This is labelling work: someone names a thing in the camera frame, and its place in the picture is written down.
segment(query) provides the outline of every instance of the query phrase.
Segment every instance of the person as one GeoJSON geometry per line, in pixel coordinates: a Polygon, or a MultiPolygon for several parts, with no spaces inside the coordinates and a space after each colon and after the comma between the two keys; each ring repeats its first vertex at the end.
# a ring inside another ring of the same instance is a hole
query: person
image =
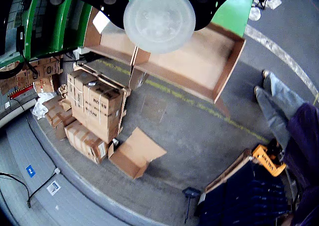
{"type": "Polygon", "coordinates": [[[318,220],[319,208],[319,110],[274,73],[262,74],[263,87],[254,88],[257,102],[282,146],[282,161],[304,190],[290,225],[312,225],[309,222],[318,220]]]}

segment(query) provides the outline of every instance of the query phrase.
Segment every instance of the jeans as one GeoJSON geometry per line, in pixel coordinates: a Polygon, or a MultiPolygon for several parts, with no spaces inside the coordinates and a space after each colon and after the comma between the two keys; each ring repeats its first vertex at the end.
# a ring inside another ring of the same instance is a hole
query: jeans
{"type": "Polygon", "coordinates": [[[285,149],[291,137],[287,130],[288,121],[295,115],[304,100],[272,72],[264,80],[264,89],[257,89],[256,98],[269,128],[285,149]]]}

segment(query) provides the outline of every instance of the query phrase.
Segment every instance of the green machine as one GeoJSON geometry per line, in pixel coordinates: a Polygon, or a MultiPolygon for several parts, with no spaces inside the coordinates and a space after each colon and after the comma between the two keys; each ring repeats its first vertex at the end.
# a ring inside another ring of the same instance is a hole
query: green machine
{"type": "MultiPolygon", "coordinates": [[[[25,0],[13,0],[9,14],[13,14],[15,20],[11,29],[23,26],[23,55],[27,61],[83,46],[92,6],[81,0],[58,3],[54,5],[52,0],[29,0],[29,7],[24,9],[25,0]],[[13,5],[18,5],[15,12],[13,5]]],[[[251,3],[252,0],[226,0],[218,7],[211,21],[242,36],[251,3]]],[[[23,57],[13,48],[0,56],[0,68],[15,61],[22,62],[23,57]]]]}

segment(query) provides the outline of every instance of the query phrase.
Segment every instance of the warehouse floor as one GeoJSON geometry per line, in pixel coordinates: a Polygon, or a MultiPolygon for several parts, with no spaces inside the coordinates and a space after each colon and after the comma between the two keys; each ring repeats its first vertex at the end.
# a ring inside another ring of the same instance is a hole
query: warehouse floor
{"type": "MultiPolygon", "coordinates": [[[[266,9],[260,20],[249,20],[248,24],[284,49],[318,89],[319,0],[281,1],[277,9],[266,9]]],[[[266,143],[273,137],[253,94],[253,87],[262,83],[262,69],[273,71],[313,103],[315,97],[287,63],[249,36],[244,37],[247,42],[242,56],[221,94],[230,119],[214,105],[154,77],[132,92],[119,139],[125,140],[140,127],[167,150],[166,155],[151,162],[140,179],[130,180],[107,160],[96,166],[66,140],[54,139],[45,119],[38,121],[59,153],[59,160],[65,159],[78,177],[97,190],[96,199],[91,200],[97,201],[99,193],[103,193],[119,203],[118,207],[124,206],[154,222],[182,225],[187,206],[182,189],[192,186],[203,190],[243,149],[266,143]]],[[[110,59],[89,65],[128,84],[128,66],[110,59]]],[[[72,64],[65,63],[63,67],[65,76],[72,64]]],[[[191,215],[187,224],[196,225],[197,219],[191,215]]]]}

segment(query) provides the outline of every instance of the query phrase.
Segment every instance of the shoe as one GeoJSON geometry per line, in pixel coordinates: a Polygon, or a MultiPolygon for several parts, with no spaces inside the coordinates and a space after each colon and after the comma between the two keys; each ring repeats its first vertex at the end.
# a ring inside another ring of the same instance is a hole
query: shoe
{"type": "Polygon", "coordinates": [[[269,75],[270,71],[263,70],[263,78],[266,79],[266,77],[269,75]]]}
{"type": "Polygon", "coordinates": [[[260,87],[259,87],[258,85],[256,85],[256,86],[254,87],[255,96],[257,96],[257,90],[258,90],[258,89],[260,89],[260,87]]]}

